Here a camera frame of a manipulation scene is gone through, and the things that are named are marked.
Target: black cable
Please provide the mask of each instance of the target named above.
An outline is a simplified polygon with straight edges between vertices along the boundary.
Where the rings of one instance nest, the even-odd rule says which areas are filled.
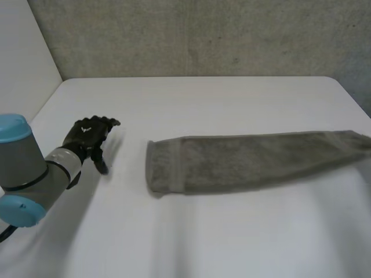
[[[18,227],[14,227],[14,226],[9,225],[9,227],[7,227],[2,233],[0,233],[0,243],[3,242],[4,240],[6,240],[9,236],[11,236],[12,233],[14,233],[14,231],[17,228]]]

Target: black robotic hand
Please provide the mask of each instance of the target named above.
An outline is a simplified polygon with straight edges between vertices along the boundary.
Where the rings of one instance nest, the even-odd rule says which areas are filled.
[[[101,145],[107,139],[108,133],[114,126],[119,126],[116,119],[93,116],[75,122],[63,141],[62,148],[67,148],[77,154],[81,163],[91,158],[99,173],[108,174],[108,167],[103,160]]]

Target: blue joint cap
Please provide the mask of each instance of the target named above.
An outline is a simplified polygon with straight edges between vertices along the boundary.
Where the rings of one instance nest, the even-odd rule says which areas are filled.
[[[17,195],[0,197],[0,218],[15,227],[35,226],[46,215],[38,203]]]
[[[31,134],[31,127],[24,116],[19,114],[0,115],[0,143],[18,141]]]

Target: towel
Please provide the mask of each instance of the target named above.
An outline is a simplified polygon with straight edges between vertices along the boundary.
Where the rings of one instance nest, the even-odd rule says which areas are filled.
[[[190,136],[147,148],[146,179],[160,193],[258,190],[368,158],[371,138],[354,131]]]

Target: logo on robotic hand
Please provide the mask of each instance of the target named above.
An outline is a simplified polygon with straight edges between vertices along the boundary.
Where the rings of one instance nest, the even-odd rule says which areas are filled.
[[[91,127],[90,128],[88,128],[88,129],[84,129],[83,127],[81,127],[81,130],[82,130],[82,132],[87,132],[87,131],[89,131],[90,129],[92,129]]]

